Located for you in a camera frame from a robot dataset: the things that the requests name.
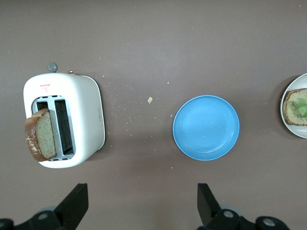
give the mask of white toaster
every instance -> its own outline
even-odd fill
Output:
[[[26,118],[49,108],[56,157],[39,162],[48,168],[78,165],[102,148],[105,124],[97,83],[88,76],[46,73],[24,86]]]

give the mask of gray table surface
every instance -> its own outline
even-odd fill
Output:
[[[306,228],[307,140],[279,113],[307,72],[306,1],[1,0],[0,22],[0,218],[22,223],[88,183],[78,229],[193,230],[197,183],[208,183],[250,221]],[[104,147],[67,169],[37,163],[24,136],[24,84],[51,61],[95,79],[104,107]],[[240,119],[214,161],[187,157],[172,136],[181,105],[205,94]]]

